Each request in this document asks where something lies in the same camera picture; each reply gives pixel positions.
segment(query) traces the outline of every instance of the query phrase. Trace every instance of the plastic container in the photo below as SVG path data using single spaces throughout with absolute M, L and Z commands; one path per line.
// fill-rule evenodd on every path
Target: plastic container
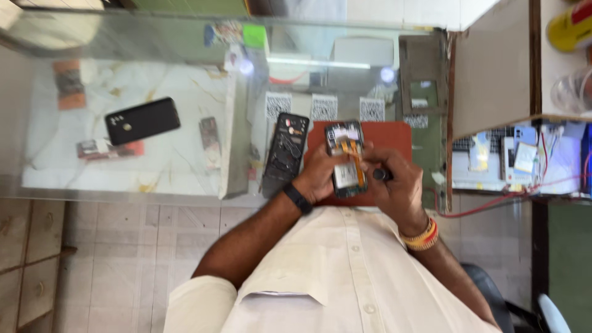
M 592 67 L 559 78 L 551 88 L 553 104 L 569 113 L 592 110 Z
M 592 0 L 583 0 L 547 25 L 549 43 L 559 51 L 571 52 L 592 44 Z

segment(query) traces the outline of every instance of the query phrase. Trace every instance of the red wire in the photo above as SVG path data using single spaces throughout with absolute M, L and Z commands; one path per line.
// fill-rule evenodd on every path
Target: red wire
M 296 76 L 293 79 L 287 79 L 287 80 L 283 80 L 283 79 L 276 79 L 273 77 L 269 77 L 269 83 L 273 83 L 273 84 L 293 84 L 294 82 L 300 80 L 304 74 L 308 73 L 308 71 L 304 71 L 302 73 L 300 73 L 298 76 Z
M 487 203 L 485 203 L 485 204 L 483 204 L 483 205 L 481 205 L 481 206 L 479 206 L 479 207 L 477 207 L 475 209 L 471 209 L 471 210 L 468 210 L 466 212 L 457 213 L 457 214 L 443 214 L 442 212 L 440 212 L 440 209 L 438 208 L 438 196 L 436 194 L 436 190 L 434 190 L 433 188 L 426 188 L 426 189 L 427 190 L 430 190 L 434 194 L 434 207 L 436 208 L 436 213 L 438 213 L 439 216 L 447 217 L 449 219 L 453 219 L 454 217 L 462 217 L 462 216 L 474 214 L 474 213 L 479 212 L 481 210 L 484 210 L 485 208 L 487 208 L 489 206 L 492 206 L 492 205 L 494 205 L 494 204 L 496 204 L 498 202 L 504 201 L 505 199 L 508 199 L 508 198 L 519 197 L 519 196 L 526 196 L 526 195 L 529 194 L 529 192 L 531 192 L 533 190 L 536 190 L 537 188 L 542 187 L 542 186 L 554 185 L 554 184 L 557 184 L 557 183 L 560 183 L 560 182 L 564 182 L 566 180 L 575 179 L 575 178 L 582 178 L 582 177 L 585 178 L 585 177 L 587 177 L 589 175 L 592 175 L 592 173 L 589 173 L 589 174 L 586 174 L 585 173 L 585 174 L 581 174 L 581 175 L 577 175 L 577 176 L 572 176 L 572 177 L 569 177 L 569 178 L 563 178 L 563 179 L 560 179 L 560 180 L 548 182 L 546 184 L 538 184 L 538 185 L 533 186 L 532 188 L 530 188 L 529 191 L 508 193 L 508 194 L 506 194 L 503 197 L 499 197 L 499 198 L 496 198 L 494 200 L 491 200 L 491 201 L 489 201 L 489 202 L 487 202 Z
M 590 162 L 590 155 L 592 155 L 592 151 L 590 151 L 588 153 L 588 157 L 586 157 L 586 161 L 584 162 L 584 173 L 586 173 L 586 171 L 588 171 L 588 162 Z M 584 177 L 584 186 L 586 187 L 586 183 L 587 183 L 587 179 L 586 177 Z
M 543 172 L 543 179 L 545 180 L 545 176 L 547 175 L 547 167 L 549 166 L 549 160 L 547 159 L 547 147 L 545 145 L 545 134 L 543 131 L 540 131 L 540 136 L 543 139 L 543 150 L 545 151 L 545 172 Z
M 484 210 L 485 208 L 487 208 L 491 205 L 494 205 L 500 201 L 504 201 L 507 198 L 517 197 L 517 196 L 521 196 L 522 194 L 524 194 L 524 192 L 512 192 L 512 193 L 506 194 L 503 197 L 499 197 L 497 199 L 491 200 L 488 203 L 485 203 L 482 206 L 479 206 L 475 209 L 467 210 L 466 212 L 457 213 L 457 214 L 443 214 L 442 212 L 440 212 L 440 209 L 438 208 L 438 196 L 436 194 L 436 190 L 434 190 L 433 188 L 428 188 L 428 190 L 430 190 L 434 193 L 434 204 L 435 204 L 434 206 L 436 208 L 436 213 L 438 213 L 438 215 L 440 215 L 442 217 L 447 217 L 449 219 L 453 219 L 454 217 L 462 217 L 462 216 L 466 216 L 466 215 L 471 215 L 471 214 L 476 213 L 480 210 Z

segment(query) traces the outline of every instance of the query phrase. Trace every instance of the colorful bracelet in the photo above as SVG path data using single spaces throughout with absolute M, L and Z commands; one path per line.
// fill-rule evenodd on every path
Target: colorful bracelet
M 430 217 L 427 224 L 426 231 L 421 235 L 415 237 L 405 237 L 401 235 L 401 239 L 407 245 L 407 248 L 413 251 L 425 251 L 437 242 L 438 240 L 438 225 L 436 221 Z

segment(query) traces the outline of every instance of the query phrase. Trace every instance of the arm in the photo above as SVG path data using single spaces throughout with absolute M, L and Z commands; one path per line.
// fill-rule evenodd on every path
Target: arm
M 407 162 L 395 149 L 370 148 L 364 161 L 362 168 L 368 174 L 368 188 L 378 208 L 397 223 L 401 234 L 414 237 L 424 232 L 428 216 L 422 208 L 423 170 Z M 375 180 L 372 173 L 376 164 L 390 169 L 395 179 Z M 410 251 L 410 254 L 479 318 L 499 329 L 489 304 L 442 241 L 425 251 Z
M 314 204 L 333 192 L 333 168 L 348 159 L 347 155 L 328 156 L 322 145 L 313 152 L 307 167 L 292 184 Z M 238 290 L 300 216 L 292 200 L 284 192 L 279 193 L 259 212 L 214 243 L 191 277 L 221 277 Z

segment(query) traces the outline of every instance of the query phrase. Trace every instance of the black wristwatch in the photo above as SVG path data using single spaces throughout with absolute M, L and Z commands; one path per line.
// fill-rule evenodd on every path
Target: black wristwatch
M 284 186 L 284 193 L 294 202 L 296 207 L 300 209 L 302 215 L 307 215 L 313 210 L 313 205 L 311 205 L 303 196 L 298 192 L 298 190 L 292 185 L 292 182 L 289 182 Z

